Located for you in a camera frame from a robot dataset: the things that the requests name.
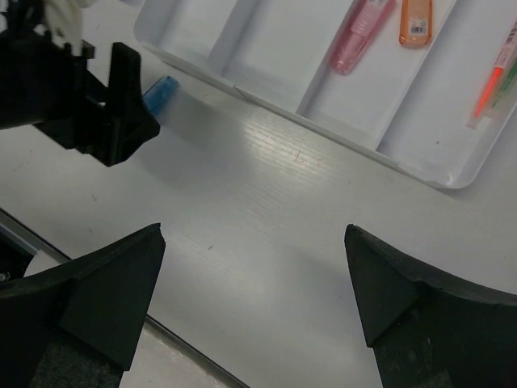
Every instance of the white tray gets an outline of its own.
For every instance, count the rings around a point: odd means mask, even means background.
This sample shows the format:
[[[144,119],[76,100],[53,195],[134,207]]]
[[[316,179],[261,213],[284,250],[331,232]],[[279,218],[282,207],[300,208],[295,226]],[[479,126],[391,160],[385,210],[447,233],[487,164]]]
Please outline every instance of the white tray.
[[[467,127],[515,0],[435,0],[430,48],[400,4],[354,72],[328,58],[355,0],[147,0],[134,32],[162,60],[438,188],[475,179],[515,110]]]

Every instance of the white table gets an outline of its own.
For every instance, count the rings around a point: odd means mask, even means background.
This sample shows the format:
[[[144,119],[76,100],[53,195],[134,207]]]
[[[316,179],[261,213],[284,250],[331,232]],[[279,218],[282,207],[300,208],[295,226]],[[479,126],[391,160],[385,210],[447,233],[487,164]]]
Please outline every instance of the white table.
[[[86,12],[91,66],[138,48],[137,10]],[[113,168],[32,128],[0,133],[0,206],[72,257],[152,222],[166,257],[149,313],[253,387],[379,387],[343,232],[355,223],[429,264],[517,293],[517,118],[478,180],[439,192],[148,53],[143,85],[183,86],[161,135]]]

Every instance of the green pen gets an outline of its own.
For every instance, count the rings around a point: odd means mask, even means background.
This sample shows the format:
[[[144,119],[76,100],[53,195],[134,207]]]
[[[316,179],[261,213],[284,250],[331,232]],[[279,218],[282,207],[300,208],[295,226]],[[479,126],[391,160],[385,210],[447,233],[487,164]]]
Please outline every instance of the green pen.
[[[497,93],[495,97],[495,101],[492,104],[492,108],[496,108],[502,99],[506,97],[508,92],[511,90],[511,88],[514,86],[515,82],[515,76],[517,76],[517,59],[514,62],[514,65],[511,67],[510,72],[506,76],[506,79],[501,85],[501,89],[499,89],[499,92]]]

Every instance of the pink highlighter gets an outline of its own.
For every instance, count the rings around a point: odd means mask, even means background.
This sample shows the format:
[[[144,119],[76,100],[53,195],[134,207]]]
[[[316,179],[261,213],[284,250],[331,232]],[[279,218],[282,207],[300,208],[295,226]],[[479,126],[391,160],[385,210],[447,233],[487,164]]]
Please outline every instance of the pink highlighter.
[[[349,74],[384,25],[397,0],[361,0],[339,39],[330,64],[339,74]]]

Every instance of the blue object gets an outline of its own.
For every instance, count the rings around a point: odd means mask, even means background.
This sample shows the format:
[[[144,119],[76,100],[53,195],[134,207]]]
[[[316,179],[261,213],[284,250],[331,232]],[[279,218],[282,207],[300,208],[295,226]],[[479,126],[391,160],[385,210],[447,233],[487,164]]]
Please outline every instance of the blue object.
[[[172,77],[163,77],[151,86],[144,93],[144,103],[153,114],[157,117],[170,99],[176,95],[179,89],[179,82]]]

